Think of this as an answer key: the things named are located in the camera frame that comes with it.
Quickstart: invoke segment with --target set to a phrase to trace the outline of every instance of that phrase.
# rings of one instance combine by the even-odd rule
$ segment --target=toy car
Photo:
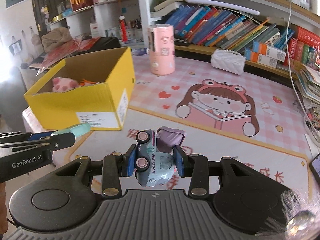
[[[136,135],[138,142],[135,175],[143,187],[154,187],[168,182],[174,173],[174,158],[170,154],[174,145],[180,145],[185,137],[182,130],[161,127],[156,134],[153,130],[140,131]]]

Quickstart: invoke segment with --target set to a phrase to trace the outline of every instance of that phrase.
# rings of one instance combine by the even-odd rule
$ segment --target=pink cylinder
[[[175,70],[173,26],[151,25],[148,36],[151,72],[156,75],[171,74]]]

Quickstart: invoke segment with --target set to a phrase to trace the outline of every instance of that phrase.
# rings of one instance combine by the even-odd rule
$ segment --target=finger
[[[5,205],[5,183],[0,183],[0,234],[8,230],[7,207]]]

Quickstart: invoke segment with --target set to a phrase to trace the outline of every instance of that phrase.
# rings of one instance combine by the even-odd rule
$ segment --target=pink plush toy
[[[77,81],[71,78],[58,77],[58,78],[52,79],[52,82],[53,82],[52,92],[58,92],[58,93],[67,92],[69,90],[76,88],[79,85]]]

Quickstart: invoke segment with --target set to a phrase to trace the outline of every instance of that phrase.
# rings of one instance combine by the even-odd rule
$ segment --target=stack of papers
[[[320,128],[320,72],[303,65],[297,76],[299,82],[296,85],[302,95],[308,117],[315,128]]]

